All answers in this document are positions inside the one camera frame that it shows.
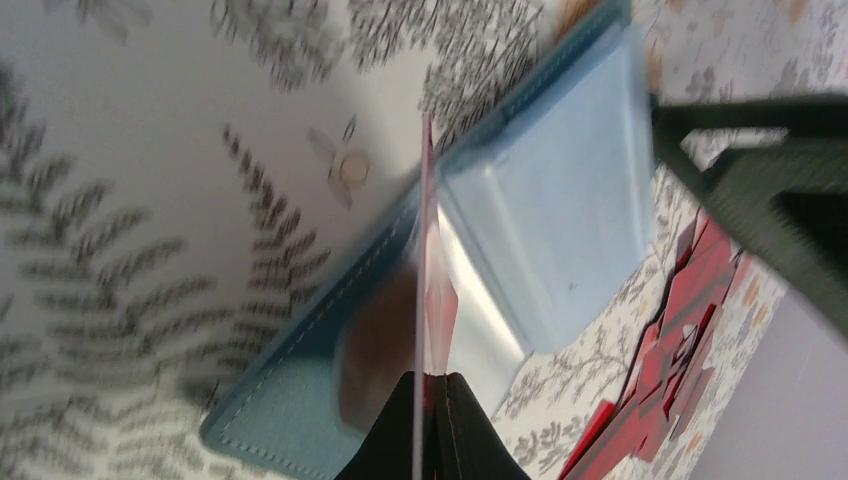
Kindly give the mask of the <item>pile of red cards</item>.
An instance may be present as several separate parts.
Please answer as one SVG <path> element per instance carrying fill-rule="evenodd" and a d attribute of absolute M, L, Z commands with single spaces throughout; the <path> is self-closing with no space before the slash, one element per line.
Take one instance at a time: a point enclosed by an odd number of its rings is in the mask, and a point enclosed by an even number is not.
<path fill-rule="evenodd" d="M 749 265 L 699 212 L 678 238 L 661 308 L 642 331 L 619 398 L 599 403 L 561 478 L 602 479 L 628 457 L 650 463 L 685 432 L 715 372 L 704 362 L 723 305 Z"/>

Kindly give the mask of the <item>red card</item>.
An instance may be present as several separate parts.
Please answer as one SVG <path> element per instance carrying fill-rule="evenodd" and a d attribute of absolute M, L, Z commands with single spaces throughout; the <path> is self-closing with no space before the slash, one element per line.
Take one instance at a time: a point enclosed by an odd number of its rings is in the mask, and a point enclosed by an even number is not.
<path fill-rule="evenodd" d="M 458 300 L 451 283 L 438 219 L 438 186 L 431 115 L 422 116 L 412 477 L 433 479 L 427 465 L 435 381 L 447 371 Z"/>

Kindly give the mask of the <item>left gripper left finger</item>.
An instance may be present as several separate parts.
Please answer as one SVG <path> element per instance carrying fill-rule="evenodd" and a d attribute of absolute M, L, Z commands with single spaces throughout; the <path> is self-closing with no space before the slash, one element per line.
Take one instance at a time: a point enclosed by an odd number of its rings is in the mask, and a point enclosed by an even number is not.
<path fill-rule="evenodd" d="M 415 374 L 398 381 L 358 451 L 335 480 L 410 480 Z"/>

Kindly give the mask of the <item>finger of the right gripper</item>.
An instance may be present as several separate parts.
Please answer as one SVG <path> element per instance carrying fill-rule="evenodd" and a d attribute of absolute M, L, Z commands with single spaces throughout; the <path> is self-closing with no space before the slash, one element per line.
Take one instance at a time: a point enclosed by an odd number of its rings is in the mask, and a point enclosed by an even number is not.
<path fill-rule="evenodd" d="M 847 96 L 660 105 L 654 152 L 743 249 L 847 334 Z M 694 130 L 783 129 L 779 144 L 728 147 L 700 170 Z"/>

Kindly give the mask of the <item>floral table mat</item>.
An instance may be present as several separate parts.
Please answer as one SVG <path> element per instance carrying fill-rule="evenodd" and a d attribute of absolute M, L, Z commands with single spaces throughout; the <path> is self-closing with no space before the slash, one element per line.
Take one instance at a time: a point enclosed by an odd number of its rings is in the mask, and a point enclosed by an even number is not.
<path fill-rule="evenodd" d="M 585 1 L 5 1 L 1 475 L 269 479 L 199 427 L 416 161 L 465 132 Z"/>

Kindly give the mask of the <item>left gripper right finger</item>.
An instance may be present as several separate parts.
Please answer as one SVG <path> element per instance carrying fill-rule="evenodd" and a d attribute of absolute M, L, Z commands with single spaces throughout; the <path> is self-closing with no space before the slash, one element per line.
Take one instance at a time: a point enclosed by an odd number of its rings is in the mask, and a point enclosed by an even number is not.
<path fill-rule="evenodd" d="M 528 480 L 459 373 L 424 377 L 423 477 Z"/>

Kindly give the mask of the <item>teal card holder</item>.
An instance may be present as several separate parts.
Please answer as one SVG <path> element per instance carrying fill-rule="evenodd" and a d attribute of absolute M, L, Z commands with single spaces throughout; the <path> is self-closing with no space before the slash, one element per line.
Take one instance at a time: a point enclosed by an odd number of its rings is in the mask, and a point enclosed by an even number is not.
<path fill-rule="evenodd" d="M 444 375 L 490 422 L 526 361 L 573 343 L 646 255 L 649 97 L 630 5 L 604 1 L 436 155 L 458 300 Z M 335 479 L 353 458 L 415 371 L 419 182 L 212 409 L 206 447 L 295 479 Z"/>

